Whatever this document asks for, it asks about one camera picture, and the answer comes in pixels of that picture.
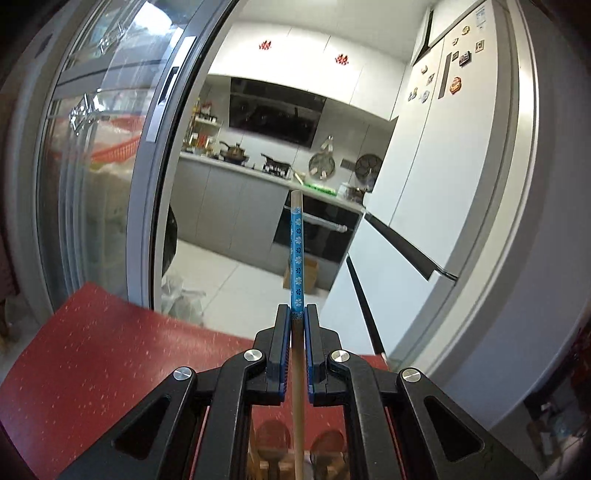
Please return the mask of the dark brown spoon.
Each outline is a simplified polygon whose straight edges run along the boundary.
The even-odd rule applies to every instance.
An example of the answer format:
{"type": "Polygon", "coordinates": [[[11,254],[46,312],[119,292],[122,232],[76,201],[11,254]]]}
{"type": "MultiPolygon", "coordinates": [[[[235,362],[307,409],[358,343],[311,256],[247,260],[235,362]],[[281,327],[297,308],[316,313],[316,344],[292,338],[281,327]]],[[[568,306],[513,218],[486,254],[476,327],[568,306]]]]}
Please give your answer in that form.
{"type": "Polygon", "coordinates": [[[345,452],[345,437],[341,432],[328,430],[319,434],[310,450],[312,478],[346,479],[349,468],[345,452]]]}
{"type": "Polygon", "coordinates": [[[259,457],[267,462],[267,478],[280,479],[280,461],[290,450],[290,431],[277,419],[260,424],[256,430],[256,447],[259,457]]]}

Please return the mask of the blue patterned wooden chopstick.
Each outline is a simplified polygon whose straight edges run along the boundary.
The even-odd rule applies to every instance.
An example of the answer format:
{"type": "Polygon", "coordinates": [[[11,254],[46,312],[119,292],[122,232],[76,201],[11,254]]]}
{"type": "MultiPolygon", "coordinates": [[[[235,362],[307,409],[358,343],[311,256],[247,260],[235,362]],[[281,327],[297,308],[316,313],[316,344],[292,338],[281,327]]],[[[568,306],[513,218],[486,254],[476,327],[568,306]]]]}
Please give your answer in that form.
{"type": "Polygon", "coordinates": [[[304,234],[303,194],[290,194],[290,308],[293,362],[294,478],[304,480],[304,234]]]}

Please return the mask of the white refrigerator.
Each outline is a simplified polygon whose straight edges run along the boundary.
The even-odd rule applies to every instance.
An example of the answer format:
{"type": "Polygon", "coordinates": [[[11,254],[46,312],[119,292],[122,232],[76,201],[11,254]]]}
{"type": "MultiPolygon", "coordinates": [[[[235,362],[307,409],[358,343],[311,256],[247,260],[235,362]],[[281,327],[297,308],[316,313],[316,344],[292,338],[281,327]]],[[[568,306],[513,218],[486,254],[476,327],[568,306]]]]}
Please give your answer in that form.
{"type": "Polygon", "coordinates": [[[504,9],[462,9],[417,59],[393,136],[325,305],[359,355],[404,361],[460,284],[502,169],[510,114],[504,9]]]}

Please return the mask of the black built-in oven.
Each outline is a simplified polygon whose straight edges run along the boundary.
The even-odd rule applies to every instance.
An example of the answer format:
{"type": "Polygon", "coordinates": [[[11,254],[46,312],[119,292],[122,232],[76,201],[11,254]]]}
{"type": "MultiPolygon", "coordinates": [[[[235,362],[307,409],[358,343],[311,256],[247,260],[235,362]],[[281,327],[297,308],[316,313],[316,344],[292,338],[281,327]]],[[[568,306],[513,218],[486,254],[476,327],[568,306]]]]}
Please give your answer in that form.
{"type": "MultiPolygon", "coordinates": [[[[270,250],[266,262],[277,268],[290,253],[290,191],[270,200],[270,250]]],[[[304,252],[339,264],[353,239],[361,214],[318,197],[303,196],[304,252]]]]}

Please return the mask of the green item on counter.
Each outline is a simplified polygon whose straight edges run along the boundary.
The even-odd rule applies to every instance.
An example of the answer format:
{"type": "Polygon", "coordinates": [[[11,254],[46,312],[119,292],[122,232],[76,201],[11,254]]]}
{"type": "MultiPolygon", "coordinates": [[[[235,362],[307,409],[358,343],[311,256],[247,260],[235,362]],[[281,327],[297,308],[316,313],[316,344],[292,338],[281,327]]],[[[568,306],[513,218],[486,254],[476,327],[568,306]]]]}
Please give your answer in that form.
{"type": "Polygon", "coordinates": [[[304,183],[304,187],[307,187],[308,189],[327,194],[329,196],[335,196],[337,194],[337,191],[335,191],[335,189],[332,189],[331,187],[327,187],[327,186],[318,185],[318,184],[304,183]]]}

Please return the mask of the dark round hanging pan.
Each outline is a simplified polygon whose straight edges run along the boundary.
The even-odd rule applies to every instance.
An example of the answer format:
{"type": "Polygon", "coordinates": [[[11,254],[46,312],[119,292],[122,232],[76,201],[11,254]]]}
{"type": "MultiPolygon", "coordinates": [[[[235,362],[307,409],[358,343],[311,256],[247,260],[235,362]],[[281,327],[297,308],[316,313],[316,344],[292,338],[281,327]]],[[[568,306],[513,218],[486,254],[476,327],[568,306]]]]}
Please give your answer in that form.
{"type": "Polygon", "coordinates": [[[382,165],[382,158],[372,153],[363,154],[356,160],[356,179],[368,192],[374,190],[382,165]]]}

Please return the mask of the round metal steamer rack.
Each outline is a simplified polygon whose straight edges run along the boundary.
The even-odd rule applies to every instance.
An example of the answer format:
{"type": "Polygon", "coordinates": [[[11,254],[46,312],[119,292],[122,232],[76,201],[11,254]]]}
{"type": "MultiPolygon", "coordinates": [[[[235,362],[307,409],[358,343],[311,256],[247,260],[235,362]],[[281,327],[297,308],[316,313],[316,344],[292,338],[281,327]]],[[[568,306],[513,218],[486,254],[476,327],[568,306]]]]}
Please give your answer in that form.
{"type": "Polygon", "coordinates": [[[308,161],[308,173],[318,180],[328,180],[335,174],[334,137],[329,135],[317,153],[308,161]]]}

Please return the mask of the black wok on stove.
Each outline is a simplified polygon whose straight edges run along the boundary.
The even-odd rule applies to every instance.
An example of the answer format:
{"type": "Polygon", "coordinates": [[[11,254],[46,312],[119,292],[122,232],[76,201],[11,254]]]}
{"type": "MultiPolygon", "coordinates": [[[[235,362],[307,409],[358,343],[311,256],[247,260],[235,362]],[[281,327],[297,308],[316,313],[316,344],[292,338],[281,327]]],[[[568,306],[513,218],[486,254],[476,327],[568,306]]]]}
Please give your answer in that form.
{"type": "Polygon", "coordinates": [[[230,145],[224,141],[221,141],[221,145],[224,145],[224,149],[221,149],[219,155],[224,162],[228,162],[235,165],[243,165],[249,161],[249,156],[246,155],[245,150],[240,147],[239,143],[230,145]]]}

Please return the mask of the black range hood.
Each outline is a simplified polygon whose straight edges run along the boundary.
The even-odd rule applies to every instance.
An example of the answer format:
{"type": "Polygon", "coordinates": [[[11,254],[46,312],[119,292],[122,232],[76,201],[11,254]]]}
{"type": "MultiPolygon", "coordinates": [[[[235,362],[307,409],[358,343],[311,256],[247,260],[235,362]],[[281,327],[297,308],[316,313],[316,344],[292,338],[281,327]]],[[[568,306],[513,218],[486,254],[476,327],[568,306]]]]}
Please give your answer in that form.
{"type": "Polygon", "coordinates": [[[259,80],[231,77],[229,127],[310,148],[327,98],[259,80]]]}

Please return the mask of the glass sliding door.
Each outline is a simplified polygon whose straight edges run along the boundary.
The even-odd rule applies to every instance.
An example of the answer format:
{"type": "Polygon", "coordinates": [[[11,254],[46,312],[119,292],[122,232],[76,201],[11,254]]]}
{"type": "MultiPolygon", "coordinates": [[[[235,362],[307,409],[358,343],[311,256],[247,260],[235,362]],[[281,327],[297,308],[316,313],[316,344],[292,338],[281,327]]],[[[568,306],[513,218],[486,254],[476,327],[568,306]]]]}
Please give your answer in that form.
{"type": "Polygon", "coordinates": [[[39,319],[88,282],[156,308],[176,155],[231,1],[65,1],[26,51],[7,207],[39,319]]]}

